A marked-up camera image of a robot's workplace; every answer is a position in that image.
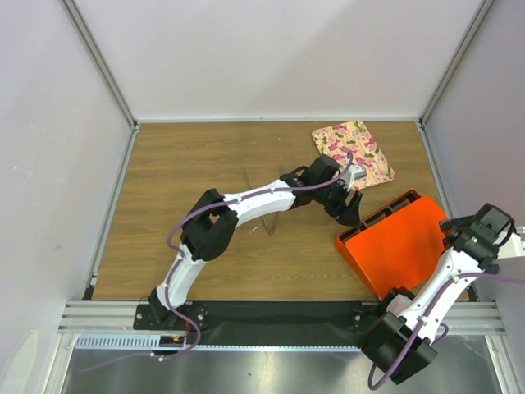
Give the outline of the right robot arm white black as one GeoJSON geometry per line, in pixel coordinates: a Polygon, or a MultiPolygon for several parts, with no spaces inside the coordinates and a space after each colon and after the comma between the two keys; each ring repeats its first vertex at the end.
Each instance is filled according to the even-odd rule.
{"type": "Polygon", "coordinates": [[[443,319],[459,296],[480,277],[500,279],[499,258],[522,256],[514,219],[493,204],[475,214],[440,223],[444,250],[436,269],[414,295],[393,288],[377,319],[358,341],[372,362],[367,384],[376,391],[387,381],[399,385],[425,369],[437,356],[443,319]]]}

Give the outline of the metal tongs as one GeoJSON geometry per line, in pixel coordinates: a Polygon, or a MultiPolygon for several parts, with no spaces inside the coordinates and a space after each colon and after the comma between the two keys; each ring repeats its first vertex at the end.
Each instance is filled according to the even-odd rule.
{"type": "MultiPolygon", "coordinates": [[[[243,171],[244,180],[246,181],[246,185],[248,186],[249,190],[255,189],[256,187],[253,185],[253,182],[251,181],[251,178],[249,176],[249,169],[247,168],[245,164],[242,166],[242,171],[243,171]]],[[[269,193],[257,195],[257,196],[254,196],[252,200],[258,201],[258,202],[264,202],[266,204],[268,201],[269,195],[270,195],[269,193]]],[[[258,218],[261,220],[264,226],[266,233],[269,236],[273,236],[276,233],[280,213],[281,213],[280,211],[274,211],[274,210],[269,211],[268,210],[265,214],[258,216],[258,218]]]]}

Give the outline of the orange box lid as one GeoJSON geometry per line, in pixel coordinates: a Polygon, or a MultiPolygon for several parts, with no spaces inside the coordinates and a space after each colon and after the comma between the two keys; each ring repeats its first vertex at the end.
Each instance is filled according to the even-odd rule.
{"type": "Polygon", "coordinates": [[[444,250],[440,223],[447,218],[432,197],[409,190],[341,233],[335,248],[383,300],[393,288],[412,290],[433,274],[444,250]]]}

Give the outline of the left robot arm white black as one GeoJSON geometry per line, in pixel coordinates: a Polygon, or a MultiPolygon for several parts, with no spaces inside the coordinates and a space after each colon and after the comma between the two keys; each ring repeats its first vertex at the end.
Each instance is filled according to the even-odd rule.
{"type": "Polygon", "coordinates": [[[148,298],[153,321],[161,328],[178,324],[179,307],[203,266],[226,251],[236,228],[246,222],[317,202],[340,225],[359,227],[362,194],[353,187],[366,175],[366,168],[352,156],[346,157],[342,167],[323,154],[309,166],[298,167],[265,186],[234,194],[205,191],[173,228],[180,233],[180,243],[167,243],[176,251],[176,258],[148,298]]]}

